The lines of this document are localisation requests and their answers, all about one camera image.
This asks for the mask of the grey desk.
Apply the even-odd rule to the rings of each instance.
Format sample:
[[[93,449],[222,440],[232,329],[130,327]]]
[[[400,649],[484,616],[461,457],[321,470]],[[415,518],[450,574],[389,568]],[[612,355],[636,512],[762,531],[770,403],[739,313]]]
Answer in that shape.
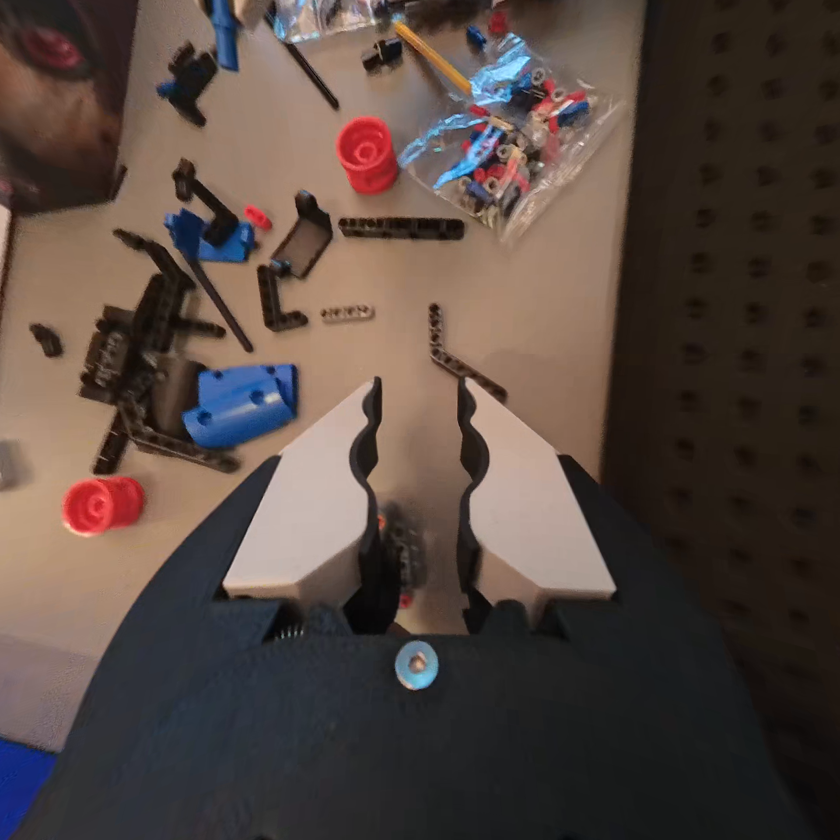
[[[505,387],[526,424],[597,475],[610,379],[626,217],[633,108],[644,2],[511,3],[511,27],[544,57],[625,101],[624,116],[574,181],[528,230],[504,245],[467,219],[459,243],[373,242],[336,233],[304,281],[284,283],[285,308],[306,328],[265,329],[256,264],[295,221],[306,190],[331,215],[461,217],[410,176],[378,196],[357,194],[335,153],[351,119],[383,119],[400,152],[445,110],[446,86],[407,50],[368,75],[361,54],[382,35],[359,31],[301,46],[340,101],[331,110],[277,38],[262,27],[240,41],[240,72],[221,72],[201,98],[195,129],[155,96],[173,51],[204,41],[194,2],[142,2],[135,29],[122,156],[128,174],[110,204],[16,219],[2,319],[2,439],[20,442],[32,479],[2,492],[2,736],[61,749],[103,651],[125,613],[176,546],[239,481],[359,385],[378,375],[384,416],[371,484],[425,526],[427,585],[397,621],[410,632],[462,633],[455,572],[459,464],[455,379],[427,356],[427,306],[444,310],[446,342]],[[274,230],[245,266],[206,268],[255,353],[231,336],[190,341],[206,365],[291,362],[301,377],[298,420],[241,448],[234,475],[127,451],[121,473],[146,492],[140,521],[85,539],[64,527],[61,501],[89,476],[111,411],[79,398],[78,376],[104,305],[133,307],[154,267],[125,248],[125,228],[170,246],[171,173],[182,158],[240,213],[256,205]],[[322,323],[323,308],[372,305],[368,322]],[[28,330],[58,332],[47,359]]]

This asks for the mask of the red wheel hub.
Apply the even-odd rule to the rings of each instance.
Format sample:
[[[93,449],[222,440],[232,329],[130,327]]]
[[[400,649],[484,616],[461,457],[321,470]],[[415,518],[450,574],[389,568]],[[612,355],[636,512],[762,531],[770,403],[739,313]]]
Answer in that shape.
[[[61,518],[70,532],[95,537],[134,525],[144,503],[144,489],[135,479],[124,476],[85,479],[66,492]]]
[[[400,173],[391,131],[376,117],[349,121],[337,136],[335,151],[349,184],[359,194],[388,191]]]

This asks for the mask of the blue plastic bin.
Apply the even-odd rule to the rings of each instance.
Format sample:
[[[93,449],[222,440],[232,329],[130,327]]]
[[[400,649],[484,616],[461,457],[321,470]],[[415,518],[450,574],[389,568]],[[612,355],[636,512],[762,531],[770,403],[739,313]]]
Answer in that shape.
[[[56,763],[52,752],[1,739],[1,838],[17,830]]]

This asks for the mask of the dark perforated panel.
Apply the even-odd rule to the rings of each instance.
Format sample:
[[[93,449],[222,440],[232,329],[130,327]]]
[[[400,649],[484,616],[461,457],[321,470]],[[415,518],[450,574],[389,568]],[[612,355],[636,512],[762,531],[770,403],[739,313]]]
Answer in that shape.
[[[839,3],[648,2],[605,483],[838,838]]]

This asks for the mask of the clear plastic bag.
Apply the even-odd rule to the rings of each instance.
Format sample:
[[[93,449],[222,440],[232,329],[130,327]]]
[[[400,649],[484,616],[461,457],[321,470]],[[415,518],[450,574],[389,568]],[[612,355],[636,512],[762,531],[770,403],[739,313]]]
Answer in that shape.
[[[275,1],[265,20],[282,43],[307,44],[363,30],[383,30],[400,19],[402,1]]]

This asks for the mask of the yellow axle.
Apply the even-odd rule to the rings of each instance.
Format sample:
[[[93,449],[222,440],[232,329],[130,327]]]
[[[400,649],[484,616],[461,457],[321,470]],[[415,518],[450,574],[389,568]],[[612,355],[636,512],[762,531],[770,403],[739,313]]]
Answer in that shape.
[[[436,71],[467,98],[472,98],[473,89],[470,80],[462,74],[446,58],[441,56],[420,35],[410,29],[404,22],[396,21],[393,25],[398,38],[408,44],[420,57],[423,57]]]

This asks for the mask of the grey toy motor block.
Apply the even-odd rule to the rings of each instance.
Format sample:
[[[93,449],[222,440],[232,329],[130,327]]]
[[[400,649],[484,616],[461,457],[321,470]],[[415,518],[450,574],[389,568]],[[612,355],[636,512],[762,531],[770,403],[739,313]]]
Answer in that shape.
[[[395,501],[379,507],[379,530],[385,557],[399,578],[398,610],[411,607],[428,581],[427,541],[422,526]]]

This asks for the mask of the black connector with blue pin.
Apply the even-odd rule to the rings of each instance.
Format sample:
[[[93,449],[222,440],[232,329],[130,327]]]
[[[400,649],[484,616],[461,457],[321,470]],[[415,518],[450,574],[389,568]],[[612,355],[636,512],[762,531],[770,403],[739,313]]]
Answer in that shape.
[[[217,70],[215,48],[196,51],[193,43],[187,40],[168,65],[171,78],[156,86],[157,96],[169,102],[184,120],[202,129],[207,120],[198,108],[197,100],[214,80]]]

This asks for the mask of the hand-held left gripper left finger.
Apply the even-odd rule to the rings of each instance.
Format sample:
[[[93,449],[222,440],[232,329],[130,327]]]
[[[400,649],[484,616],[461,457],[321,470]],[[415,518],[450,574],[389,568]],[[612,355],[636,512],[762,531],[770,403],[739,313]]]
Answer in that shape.
[[[356,388],[279,454],[224,577],[228,596],[342,611],[357,634],[383,634],[400,600],[369,477],[378,462],[382,379]]]

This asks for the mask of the black rectangular panel piece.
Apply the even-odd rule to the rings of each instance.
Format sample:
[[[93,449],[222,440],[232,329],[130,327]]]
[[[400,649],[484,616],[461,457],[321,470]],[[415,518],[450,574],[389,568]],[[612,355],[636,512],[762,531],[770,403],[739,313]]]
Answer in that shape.
[[[315,195],[300,190],[295,195],[297,221],[272,254],[269,266],[279,275],[308,278],[333,240],[332,219]]]

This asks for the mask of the black L-shaped beam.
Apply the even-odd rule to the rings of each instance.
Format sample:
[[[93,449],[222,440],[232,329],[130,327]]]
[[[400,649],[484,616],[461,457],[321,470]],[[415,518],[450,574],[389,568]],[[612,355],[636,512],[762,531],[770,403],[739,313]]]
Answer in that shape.
[[[266,328],[274,333],[288,332],[306,327],[309,319],[302,311],[284,311],[280,304],[280,280],[291,275],[291,265],[282,261],[278,265],[257,267],[257,284],[262,318]]]

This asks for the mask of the straight black beam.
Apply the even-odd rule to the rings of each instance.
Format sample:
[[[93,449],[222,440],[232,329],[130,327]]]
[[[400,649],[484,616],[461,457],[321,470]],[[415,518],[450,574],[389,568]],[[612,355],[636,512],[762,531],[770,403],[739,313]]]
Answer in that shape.
[[[339,231],[356,239],[457,242],[466,224],[452,217],[342,217]]]

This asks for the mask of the blue toy beam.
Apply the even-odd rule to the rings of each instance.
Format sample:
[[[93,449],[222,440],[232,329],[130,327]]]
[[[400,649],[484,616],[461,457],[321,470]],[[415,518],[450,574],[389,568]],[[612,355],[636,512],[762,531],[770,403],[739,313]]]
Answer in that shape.
[[[220,68],[238,72],[239,23],[231,11],[229,1],[209,1],[207,13],[215,33],[217,64]]]

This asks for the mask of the printed toy set box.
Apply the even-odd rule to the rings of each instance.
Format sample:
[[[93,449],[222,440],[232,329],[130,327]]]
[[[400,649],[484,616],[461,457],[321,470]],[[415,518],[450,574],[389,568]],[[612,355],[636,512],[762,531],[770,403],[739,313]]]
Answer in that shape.
[[[136,1],[1,2],[1,202],[44,214],[111,201]]]

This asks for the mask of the black bent beam blue pin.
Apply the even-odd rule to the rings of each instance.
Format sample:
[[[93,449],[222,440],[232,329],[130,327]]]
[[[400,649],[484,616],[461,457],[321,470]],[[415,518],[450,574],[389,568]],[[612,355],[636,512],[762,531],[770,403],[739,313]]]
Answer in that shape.
[[[427,327],[429,357],[432,362],[458,379],[467,378],[475,381],[499,403],[507,402],[508,391],[505,388],[446,350],[443,309],[436,302],[432,302],[428,306]]]

